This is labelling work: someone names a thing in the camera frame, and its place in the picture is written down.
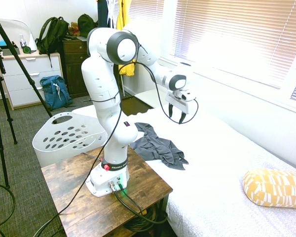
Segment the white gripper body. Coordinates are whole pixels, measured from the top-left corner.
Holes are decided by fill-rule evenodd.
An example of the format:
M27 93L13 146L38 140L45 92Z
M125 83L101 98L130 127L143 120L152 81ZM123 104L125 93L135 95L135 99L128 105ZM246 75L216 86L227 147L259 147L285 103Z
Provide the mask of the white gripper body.
M182 98L177 98L171 91L167 91L165 100L173 105L173 107L178 108L185 114L188 114L188 102Z

